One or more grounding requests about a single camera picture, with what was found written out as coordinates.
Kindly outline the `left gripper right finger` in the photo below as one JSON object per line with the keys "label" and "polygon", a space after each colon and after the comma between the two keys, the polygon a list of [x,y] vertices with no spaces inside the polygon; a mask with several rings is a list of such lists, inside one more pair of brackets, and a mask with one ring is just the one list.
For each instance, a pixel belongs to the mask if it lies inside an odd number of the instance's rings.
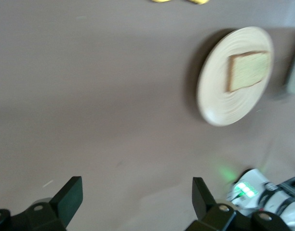
{"label": "left gripper right finger", "polygon": [[290,228],[271,212],[254,212],[250,217],[224,203],[217,203],[203,178],[192,180],[192,204],[197,216],[188,231],[289,231]]}

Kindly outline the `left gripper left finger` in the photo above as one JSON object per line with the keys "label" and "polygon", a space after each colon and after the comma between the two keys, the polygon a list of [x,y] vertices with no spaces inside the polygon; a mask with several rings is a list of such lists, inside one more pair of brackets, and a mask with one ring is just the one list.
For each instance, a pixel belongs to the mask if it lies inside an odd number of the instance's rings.
{"label": "left gripper left finger", "polygon": [[73,176],[52,198],[35,201],[17,215],[0,209],[0,231],[65,231],[82,201],[82,177]]}

